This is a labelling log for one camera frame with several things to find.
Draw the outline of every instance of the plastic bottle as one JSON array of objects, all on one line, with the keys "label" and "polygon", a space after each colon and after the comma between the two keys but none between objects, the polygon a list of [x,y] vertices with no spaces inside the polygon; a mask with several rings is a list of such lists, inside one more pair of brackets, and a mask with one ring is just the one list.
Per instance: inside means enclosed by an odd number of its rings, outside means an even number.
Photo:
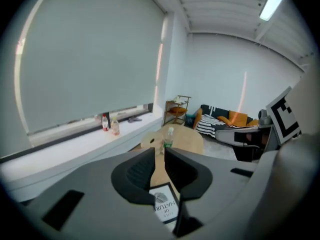
[{"label": "plastic bottle", "polygon": [[112,118],[111,130],[112,130],[113,135],[120,134],[119,122],[117,121],[117,119],[115,117]]},{"label": "plastic bottle", "polygon": [[106,114],[102,115],[102,129],[104,132],[109,130],[109,122]]},{"label": "plastic bottle", "polygon": [[164,148],[171,148],[173,142],[174,142],[174,128],[173,127],[169,127],[168,132],[164,136],[163,147]]}]

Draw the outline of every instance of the striped blanket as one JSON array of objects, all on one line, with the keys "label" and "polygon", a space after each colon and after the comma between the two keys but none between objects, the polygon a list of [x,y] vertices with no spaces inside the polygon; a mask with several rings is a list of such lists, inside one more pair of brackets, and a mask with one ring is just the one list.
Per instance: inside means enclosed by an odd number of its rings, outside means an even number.
[{"label": "striped blanket", "polygon": [[216,137],[216,131],[225,130],[228,128],[237,128],[236,126],[228,126],[222,121],[208,115],[203,114],[201,120],[197,123],[195,130],[200,134],[210,135],[211,137]]}]

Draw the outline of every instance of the roller blind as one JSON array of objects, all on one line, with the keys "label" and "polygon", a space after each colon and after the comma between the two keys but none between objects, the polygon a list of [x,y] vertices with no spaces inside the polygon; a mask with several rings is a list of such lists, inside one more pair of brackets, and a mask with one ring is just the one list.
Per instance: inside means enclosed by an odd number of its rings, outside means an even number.
[{"label": "roller blind", "polygon": [[152,103],[163,19],[152,0],[44,0],[21,57],[28,131]]}]

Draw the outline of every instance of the ceiling light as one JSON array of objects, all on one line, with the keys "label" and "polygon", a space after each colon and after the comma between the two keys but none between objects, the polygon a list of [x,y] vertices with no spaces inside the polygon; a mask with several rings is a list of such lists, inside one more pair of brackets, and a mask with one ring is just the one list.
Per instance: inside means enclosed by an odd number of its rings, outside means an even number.
[{"label": "ceiling light", "polygon": [[281,1],[282,0],[267,0],[262,9],[262,12],[260,13],[260,19],[264,21],[270,20],[271,16],[275,13]]}]

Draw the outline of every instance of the window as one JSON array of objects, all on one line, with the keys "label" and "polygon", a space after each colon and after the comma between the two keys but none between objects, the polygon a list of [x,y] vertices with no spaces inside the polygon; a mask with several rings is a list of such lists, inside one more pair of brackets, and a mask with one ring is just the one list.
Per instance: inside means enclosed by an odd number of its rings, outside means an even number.
[{"label": "window", "polygon": [[[152,112],[152,103],[118,109],[107,113],[110,120],[113,117],[119,122],[125,121],[131,117],[141,116]],[[102,128],[102,114],[91,117],[72,120],[68,123],[59,124],[51,128],[43,129],[37,132],[28,133],[29,140],[33,147],[48,144],[48,146],[70,140],[80,135],[90,133]]]}]

